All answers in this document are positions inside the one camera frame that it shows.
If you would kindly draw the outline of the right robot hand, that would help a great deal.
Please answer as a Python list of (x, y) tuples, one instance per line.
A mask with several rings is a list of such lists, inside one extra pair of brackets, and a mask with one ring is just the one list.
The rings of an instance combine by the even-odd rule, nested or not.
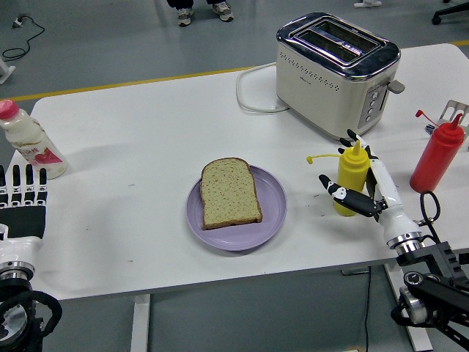
[(366, 217), (374, 218), (384, 227), (384, 240), (390, 249), (403, 247), (405, 244), (420, 247), (422, 235), (418, 225), (411, 220), (404, 210), (399, 192), (385, 164), (373, 154), (363, 138), (351, 129), (347, 135), (366, 151), (371, 166), (366, 176), (366, 186), (371, 195), (362, 194), (334, 183), (326, 175), (320, 175), (320, 182), (333, 200)]

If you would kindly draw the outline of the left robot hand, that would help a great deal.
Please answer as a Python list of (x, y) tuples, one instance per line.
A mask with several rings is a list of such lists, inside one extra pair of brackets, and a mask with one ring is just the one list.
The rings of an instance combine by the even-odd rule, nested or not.
[(34, 265), (42, 247), (48, 197), (47, 174), (36, 175), (32, 165), (12, 168), (11, 182), (1, 169), (1, 262)]

